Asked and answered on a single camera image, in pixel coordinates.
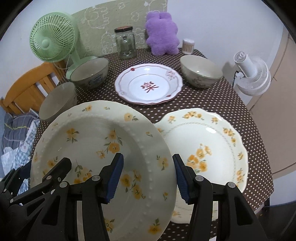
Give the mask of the large scalloped yellow-flower plate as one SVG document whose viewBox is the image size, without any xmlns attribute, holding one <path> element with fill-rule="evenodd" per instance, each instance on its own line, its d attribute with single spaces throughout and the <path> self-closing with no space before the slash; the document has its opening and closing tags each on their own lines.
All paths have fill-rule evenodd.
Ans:
<svg viewBox="0 0 296 241">
<path fill-rule="evenodd" d="M 188 108 L 166 114 L 155 123 L 171 154 L 211 183 L 233 182 L 246 189 L 248 153 L 236 129 L 217 113 Z"/>
</svg>

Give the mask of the beaded yellow-flower plate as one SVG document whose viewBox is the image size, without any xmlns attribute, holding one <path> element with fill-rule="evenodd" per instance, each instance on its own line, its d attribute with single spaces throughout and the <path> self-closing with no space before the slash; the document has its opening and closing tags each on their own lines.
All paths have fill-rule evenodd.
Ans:
<svg viewBox="0 0 296 241">
<path fill-rule="evenodd" d="M 176 173 L 157 128 L 135 109 L 112 101 L 79 104 L 43 132 L 31 165 L 31 186 L 64 157 L 72 163 L 65 180 L 80 184 L 99 174 L 116 153 L 124 166 L 116 193 L 102 207 L 111 240 L 158 240 L 176 202 Z"/>
</svg>

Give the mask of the floral bowl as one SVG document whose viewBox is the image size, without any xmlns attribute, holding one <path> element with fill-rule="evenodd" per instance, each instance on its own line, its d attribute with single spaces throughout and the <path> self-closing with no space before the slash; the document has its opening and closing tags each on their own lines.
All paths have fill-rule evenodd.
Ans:
<svg viewBox="0 0 296 241">
<path fill-rule="evenodd" d="M 77 105 L 76 87 L 65 82 L 52 90 L 41 104 L 39 118 L 47 123 L 54 121 L 61 113 Z"/>
<path fill-rule="evenodd" d="M 94 89 L 107 79 L 109 60 L 96 58 L 77 67 L 71 74 L 70 80 L 83 89 Z"/>
</svg>

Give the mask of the white plate red pattern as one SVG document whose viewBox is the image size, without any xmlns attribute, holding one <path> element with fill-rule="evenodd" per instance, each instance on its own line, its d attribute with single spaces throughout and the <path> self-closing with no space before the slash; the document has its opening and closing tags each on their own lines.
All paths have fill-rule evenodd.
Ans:
<svg viewBox="0 0 296 241">
<path fill-rule="evenodd" d="M 174 99 L 182 90 L 183 79 L 174 69 L 161 64 L 132 66 L 118 75 L 115 91 L 133 104 L 156 105 Z"/>
</svg>

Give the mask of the large green-rim bowl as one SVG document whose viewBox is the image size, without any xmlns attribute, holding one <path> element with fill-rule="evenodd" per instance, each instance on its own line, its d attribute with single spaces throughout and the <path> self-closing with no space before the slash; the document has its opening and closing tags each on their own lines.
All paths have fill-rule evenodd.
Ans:
<svg viewBox="0 0 296 241">
<path fill-rule="evenodd" d="M 196 88 L 211 87 L 223 76 L 222 70 L 215 63 L 201 56 L 182 56 L 180 64 L 183 77 Z"/>
</svg>

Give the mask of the plaid clothes pile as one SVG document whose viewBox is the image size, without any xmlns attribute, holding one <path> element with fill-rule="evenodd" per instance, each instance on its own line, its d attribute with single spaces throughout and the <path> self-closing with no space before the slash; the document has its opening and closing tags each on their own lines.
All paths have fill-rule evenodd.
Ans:
<svg viewBox="0 0 296 241">
<path fill-rule="evenodd" d="M 1 118 L 1 178 L 29 162 L 39 122 L 33 111 Z"/>
</svg>

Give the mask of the wooden chair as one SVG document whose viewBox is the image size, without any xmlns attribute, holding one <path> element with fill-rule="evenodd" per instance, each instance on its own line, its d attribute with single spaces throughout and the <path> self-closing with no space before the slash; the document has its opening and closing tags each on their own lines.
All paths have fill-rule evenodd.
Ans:
<svg viewBox="0 0 296 241">
<path fill-rule="evenodd" d="M 45 62 L 22 75 L 10 88 L 6 97 L 1 98 L 1 107 L 10 114 L 19 115 L 29 112 L 30 109 L 39 111 L 45 100 L 45 95 L 37 87 L 40 84 L 46 94 L 50 94 L 57 85 L 51 74 L 59 81 L 65 77 L 66 64 Z"/>
</svg>

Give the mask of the white floor fan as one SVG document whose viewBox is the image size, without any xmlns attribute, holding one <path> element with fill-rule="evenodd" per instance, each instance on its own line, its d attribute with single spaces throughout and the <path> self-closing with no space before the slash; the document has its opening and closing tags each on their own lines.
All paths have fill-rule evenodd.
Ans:
<svg viewBox="0 0 296 241">
<path fill-rule="evenodd" d="M 267 91 L 271 84 L 271 74 L 267 64 L 260 57 L 250 57 L 240 51 L 234 55 L 234 62 L 243 74 L 236 84 L 243 94 L 259 96 Z"/>
</svg>

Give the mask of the green desk fan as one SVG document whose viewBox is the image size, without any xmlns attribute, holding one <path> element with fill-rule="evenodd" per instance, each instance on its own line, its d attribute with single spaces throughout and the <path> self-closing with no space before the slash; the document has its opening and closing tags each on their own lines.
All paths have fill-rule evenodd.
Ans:
<svg viewBox="0 0 296 241">
<path fill-rule="evenodd" d="M 71 58 L 73 64 L 66 71 L 66 78 L 80 65 L 96 56 L 80 58 L 76 50 L 79 29 L 74 17 L 68 13 L 53 12 L 39 18 L 30 33 L 30 48 L 44 62 L 56 63 Z"/>
</svg>

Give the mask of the cotton swab container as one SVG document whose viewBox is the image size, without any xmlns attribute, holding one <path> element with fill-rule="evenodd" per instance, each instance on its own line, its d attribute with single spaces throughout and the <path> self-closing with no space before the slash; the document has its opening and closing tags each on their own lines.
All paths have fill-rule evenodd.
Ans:
<svg viewBox="0 0 296 241">
<path fill-rule="evenodd" d="M 194 51 L 195 41 L 191 39 L 183 39 L 182 41 L 182 53 L 185 55 L 191 55 Z"/>
</svg>

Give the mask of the glass jar black lid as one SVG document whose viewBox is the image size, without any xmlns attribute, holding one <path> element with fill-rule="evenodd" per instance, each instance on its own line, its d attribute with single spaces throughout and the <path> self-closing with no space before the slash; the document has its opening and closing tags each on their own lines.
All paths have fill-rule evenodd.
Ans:
<svg viewBox="0 0 296 241">
<path fill-rule="evenodd" d="M 132 26 L 123 26 L 114 29 L 116 47 L 120 59 L 129 60 L 137 55 Z"/>
</svg>

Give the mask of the purple plush toy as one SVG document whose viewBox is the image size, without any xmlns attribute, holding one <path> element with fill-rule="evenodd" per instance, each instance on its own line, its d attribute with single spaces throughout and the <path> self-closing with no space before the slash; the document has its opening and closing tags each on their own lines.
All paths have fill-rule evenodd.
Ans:
<svg viewBox="0 0 296 241">
<path fill-rule="evenodd" d="M 150 47 L 154 56 L 177 55 L 179 53 L 178 27 L 173 22 L 170 13 L 149 11 L 145 30 L 147 33 L 146 44 Z"/>
</svg>

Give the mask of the green patterned wall mat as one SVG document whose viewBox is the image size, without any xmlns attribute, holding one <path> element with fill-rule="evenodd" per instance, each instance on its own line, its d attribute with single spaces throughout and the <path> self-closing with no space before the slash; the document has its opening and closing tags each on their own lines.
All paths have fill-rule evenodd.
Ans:
<svg viewBox="0 0 296 241">
<path fill-rule="evenodd" d="M 146 48 L 145 22 L 150 11 L 167 11 L 167 1 L 108 1 L 73 14 L 79 29 L 80 58 L 117 51 L 114 29 L 132 26 L 137 49 Z"/>
</svg>

